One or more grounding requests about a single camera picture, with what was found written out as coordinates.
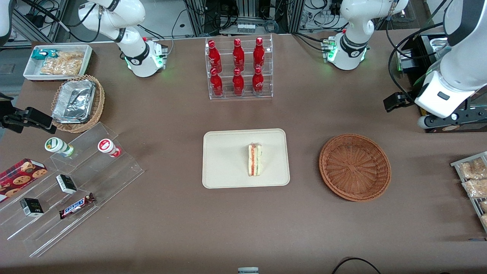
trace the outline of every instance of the red cookie box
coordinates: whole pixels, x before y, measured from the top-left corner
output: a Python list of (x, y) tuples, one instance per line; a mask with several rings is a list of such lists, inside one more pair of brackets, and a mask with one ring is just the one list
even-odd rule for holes
[(24, 159), (0, 174), (0, 203), (44, 176), (47, 168), (36, 161)]

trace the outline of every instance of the empty wicker basket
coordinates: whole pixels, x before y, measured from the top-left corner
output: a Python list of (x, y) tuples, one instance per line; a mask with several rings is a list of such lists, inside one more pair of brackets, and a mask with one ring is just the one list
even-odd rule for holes
[(356, 134), (330, 139), (319, 155), (319, 170), (326, 185), (350, 201), (381, 196), (391, 181), (391, 165), (372, 140)]
[[(88, 120), (88, 122), (84, 124), (61, 124), (53, 120), (53, 125), (56, 126), (57, 129), (59, 130), (68, 131), (71, 133), (81, 133), (94, 127), (96, 123), (98, 123), (98, 121), (100, 120), (101, 113), (103, 112), (103, 104), (105, 103), (105, 91), (103, 90), (103, 87), (101, 86), (100, 82), (95, 77), (90, 75), (79, 76), (73, 79), (69, 79), (68, 81), (81, 81), (81, 80), (90, 80), (96, 84), (95, 95), (93, 98), (93, 106), (90, 113), (91, 117)], [(59, 96), (60, 90), (61, 87), (57, 89), (56, 95), (54, 95), (54, 100), (51, 104), (51, 111), (53, 111), (54, 107), (56, 106), (57, 97)]]

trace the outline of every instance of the packaged bread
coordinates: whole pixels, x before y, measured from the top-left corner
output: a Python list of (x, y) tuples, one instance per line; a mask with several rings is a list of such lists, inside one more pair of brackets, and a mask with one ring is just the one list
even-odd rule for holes
[(462, 185), (470, 198), (487, 197), (487, 179), (474, 179)]
[(484, 213), (487, 213), (487, 201), (482, 201), (479, 203), (479, 205), (480, 205), (480, 208), (482, 209), (482, 211)]
[(480, 216), (480, 221), (485, 227), (487, 227), (487, 214)]
[(465, 179), (487, 178), (487, 168), (481, 158), (474, 159), (465, 163), (460, 163), (458, 169)]
[(84, 53), (80, 51), (59, 51), (57, 57), (46, 57), (40, 69), (41, 74), (76, 76), (81, 70)]

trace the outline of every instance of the red bottle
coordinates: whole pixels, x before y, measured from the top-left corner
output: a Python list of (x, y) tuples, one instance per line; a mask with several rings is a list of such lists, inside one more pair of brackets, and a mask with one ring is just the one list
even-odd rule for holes
[(242, 49), (242, 42), (240, 39), (236, 38), (233, 41), (233, 45), (233, 63), (235, 64), (235, 67), (242, 72), (245, 69), (245, 53)]
[(254, 49), (254, 68), (257, 66), (263, 67), (264, 66), (264, 46), (262, 46), (263, 40), (261, 37), (257, 37), (255, 39), (255, 49)]
[(233, 70), (233, 93), (237, 97), (244, 95), (244, 78), (240, 75), (240, 69)]
[(254, 95), (262, 95), (262, 87), (264, 86), (264, 76), (262, 76), (262, 68), (256, 67), (254, 77), (252, 77), (252, 87), (254, 88)]
[(208, 57), (210, 58), (210, 65), (212, 68), (216, 68), (217, 73), (222, 72), (222, 60), (220, 58), (220, 52), (215, 47), (215, 41), (208, 41)]
[(211, 89), (213, 90), (213, 94), (216, 97), (222, 97), (223, 96), (222, 79), (218, 75), (216, 68), (211, 68), (210, 74), (211, 74), (210, 83), (211, 83)]

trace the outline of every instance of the brown tabletop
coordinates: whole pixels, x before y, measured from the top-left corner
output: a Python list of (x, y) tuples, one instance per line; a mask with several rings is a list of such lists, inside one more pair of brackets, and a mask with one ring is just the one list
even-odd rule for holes
[[(347, 256), (383, 273), (485, 273), (487, 243), (466, 241), (485, 232), (449, 163), (485, 151), (486, 134), (428, 135), (416, 126), (415, 107), (387, 114), (382, 100), (398, 89), (383, 32), (353, 71), (323, 63), (291, 35), (273, 37), (274, 98), (245, 102), (208, 99), (204, 39), (176, 41), (167, 69), (150, 78), (134, 76), (114, 43), (93, 44), (88, 72), (106, 93), (101, 121), (146, 172), (39, 258), (29, 258), (22, 242), (0, 239), (0, 273), (231, 274), (243, 266), (330, 273)], [(58, 86), (26, 81), (17, 107), (50, 113)], [(265, 128), (286, 132), (288, 185), (202, 185), (206, 132)], [(373, 139), (389, 157), (392, 181), (377, 200), (346, 201), (323, 183), (319, 151), (343, 133)], [(48, 158), (48, 137), (7, 131), (0, 170), (24, 157)], [(338, 273), (371, 271), (349, 262)]]

